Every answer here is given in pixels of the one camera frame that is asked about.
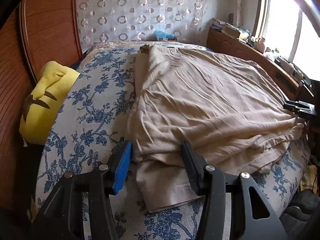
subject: wooden cabinet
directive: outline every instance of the wooden cabinet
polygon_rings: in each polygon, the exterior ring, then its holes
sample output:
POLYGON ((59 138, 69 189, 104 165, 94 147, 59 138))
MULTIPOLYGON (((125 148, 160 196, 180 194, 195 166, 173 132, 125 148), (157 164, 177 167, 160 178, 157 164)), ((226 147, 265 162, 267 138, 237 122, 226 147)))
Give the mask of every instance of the wooden cabinet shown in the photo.
POLYGON ((210 29, 207 47, 217 53, 256 62, 268 73, 290 100, 296 100, 300 94, 303 94, 301 90, 306 89, 304 86, 299 87, 299 84, 293 78, 277 64, 263 57, 262 53, 223 33, 210 29))

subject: bedsheet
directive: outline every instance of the bedsheet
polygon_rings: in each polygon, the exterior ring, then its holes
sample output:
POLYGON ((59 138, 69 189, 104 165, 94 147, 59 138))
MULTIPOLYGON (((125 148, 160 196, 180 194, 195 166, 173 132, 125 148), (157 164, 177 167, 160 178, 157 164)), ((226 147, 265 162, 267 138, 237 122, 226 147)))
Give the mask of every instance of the bedsheet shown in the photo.
MULTIPOLYGON (((39 209, 66 171, 91 171, 105 163, 124 141, 129 109, 135 100, 134 61, 141 44, 105 43, 91 49, 82 61, 81 72, 44 146, 36 185, 39 209)), ((161 43, 164 46, 190 46, 161 43)), ((280 216, 295 193, 309 159, 305 138, 292 141, 287 152, 268 173, 253 177, 280 216)), ((117 196, 110 196, 116 229, 121 239, 195 239, 203 198, 185 205, 149 213, 135 181, 132 163, 117 196)), ((88 194, 83 194, 86 239, 91 239, 88 194)))

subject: mattress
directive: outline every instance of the mattress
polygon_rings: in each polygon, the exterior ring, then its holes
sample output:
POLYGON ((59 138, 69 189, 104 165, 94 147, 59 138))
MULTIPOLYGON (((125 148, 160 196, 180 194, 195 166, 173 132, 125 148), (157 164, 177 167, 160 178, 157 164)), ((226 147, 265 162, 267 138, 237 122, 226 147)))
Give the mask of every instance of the mattress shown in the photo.
MULTIPOLYGON (((66 171, 91 171, 117 151, 124 141, 128 112, 135 100, 134 61, 143 44, 154 42, 107 42, 95 46, 81 62, 81 75, 61 106, 44 146, 36 185, 39 209, 66 171)), ((205 47, 178 42, 161 46, 205 47)), ((287 152, 268 173, 252 176, 278 216, 297 190, 310 155, 306 138, 292 141, 287 152)), ((121 239, 194 239, 204 200, 149 213, 137 188, 131 163, 124 188, 110 196, 121 239)), ((83 194, 86 239, 91 239, 88 194, 83 194)))

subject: yellow plush toy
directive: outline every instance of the yellow plush toy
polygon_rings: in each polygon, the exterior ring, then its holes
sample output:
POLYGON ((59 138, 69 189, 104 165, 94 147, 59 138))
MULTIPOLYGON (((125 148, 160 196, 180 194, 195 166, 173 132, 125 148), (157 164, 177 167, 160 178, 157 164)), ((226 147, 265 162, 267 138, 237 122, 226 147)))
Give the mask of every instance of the yellow plush toy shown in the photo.
POLYGON ((20 133, 29 143, 44 145, 58 111, 79 72, 55 61, 44 65, 38 84, 26 98, 20 133))

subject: folded clothing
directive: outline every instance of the folded clothing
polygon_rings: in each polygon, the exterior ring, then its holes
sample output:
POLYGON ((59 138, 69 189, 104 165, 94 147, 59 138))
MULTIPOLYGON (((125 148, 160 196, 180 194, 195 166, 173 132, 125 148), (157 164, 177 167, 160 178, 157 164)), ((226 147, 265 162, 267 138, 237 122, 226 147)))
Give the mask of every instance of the folded clothing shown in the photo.
POLYGON ((180 145, 222 171, 267 171, 301 136, 274 81, 255 62, 195 49, 145 45, 135 61, 136 101, 126 137, 141 162, 137 183, 149 211, 197 198, 180 145))

